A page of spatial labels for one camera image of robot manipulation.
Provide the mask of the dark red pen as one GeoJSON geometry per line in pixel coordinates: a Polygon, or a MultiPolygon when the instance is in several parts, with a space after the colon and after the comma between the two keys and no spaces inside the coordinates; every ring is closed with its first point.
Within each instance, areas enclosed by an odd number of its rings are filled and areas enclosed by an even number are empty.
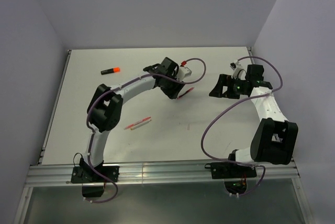
{"type": "Polygon", "coordinates": [[[177,99],[181,99],[182,97],[184,97],[186,94],[188,94],[189,92],[191,92],[194,89],[194,87],[189,88],[188,90],[186,90],[183,94],[179,95],[177,97],[177,99]]]}

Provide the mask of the black orange highlighter pen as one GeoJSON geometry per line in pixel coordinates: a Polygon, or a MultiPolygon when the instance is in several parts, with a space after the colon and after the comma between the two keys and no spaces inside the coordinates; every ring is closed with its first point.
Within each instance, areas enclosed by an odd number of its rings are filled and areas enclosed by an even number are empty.
{"type": "Polygon", "coordinates": [[[100,73],[101,75],[107,75],[107,74],[118,73],[118,72],[120,72],[120,68],[116,67],[116,68],[102,70],[100,73]]]}

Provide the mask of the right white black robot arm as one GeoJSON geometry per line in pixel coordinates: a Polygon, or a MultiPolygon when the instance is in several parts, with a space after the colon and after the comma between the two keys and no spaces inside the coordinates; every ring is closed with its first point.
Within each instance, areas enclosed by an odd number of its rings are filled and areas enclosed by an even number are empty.
{"type": "Polygon", "coordinates": [[[245,95],[256,108],[260,123],[248,148],[234,150],[226,165],[227,172],[239,176],[244,163],[267,162],[274,165],[290,163],[298,134],[298,125],[281,112],[270,82],[264,80],[264,67],[249,64],[247,69],[237,61],[231,63],[231,75],[220,74],[210,97],[239,99],[245,95]]]}

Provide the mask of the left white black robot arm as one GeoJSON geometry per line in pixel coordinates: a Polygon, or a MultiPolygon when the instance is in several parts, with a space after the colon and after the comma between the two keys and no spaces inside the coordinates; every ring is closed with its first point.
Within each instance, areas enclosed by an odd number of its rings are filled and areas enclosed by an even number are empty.
{"type": "Polygon", "coordinates": [[[90,182],[101,178],[108,135],[119,123],[122,107],[127,101],[156,87],[168,98],[176,99],[184,87],[184,79],[191,74],[189,68],[165,58],[162,63],[145,67],[137,78],[125,84],[112,87],[101,84],[87,109],[86,125],[92,133],[86,153],[80,160],[83,176],[90,182]]]}

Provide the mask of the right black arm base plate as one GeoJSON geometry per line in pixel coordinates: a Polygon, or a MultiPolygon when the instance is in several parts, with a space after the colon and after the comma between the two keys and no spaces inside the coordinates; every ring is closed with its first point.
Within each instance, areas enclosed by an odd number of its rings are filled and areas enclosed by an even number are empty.
{"type": "Polygon", "coordinates": [[[212,179],[254,178],[257,176],[256,170],[251,167],[228,162],[207,163],[205,169],[210,169],[212,179]]]}

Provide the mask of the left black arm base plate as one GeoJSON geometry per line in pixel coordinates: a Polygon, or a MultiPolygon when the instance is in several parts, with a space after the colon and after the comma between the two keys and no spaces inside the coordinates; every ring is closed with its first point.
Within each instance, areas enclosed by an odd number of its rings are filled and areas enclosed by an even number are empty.
{"type": "MultiPolygon", "coordinates": [[[[102,166],[98,167],[96,170],[113,182],[118,181],[119,166],[102,166]]],[[[89,166],[76,166],[73,168],[70,182],[72,184],[103,183],[107,182],[107,179],[102,178],[100,175],[96,174],[89,166]]]]}

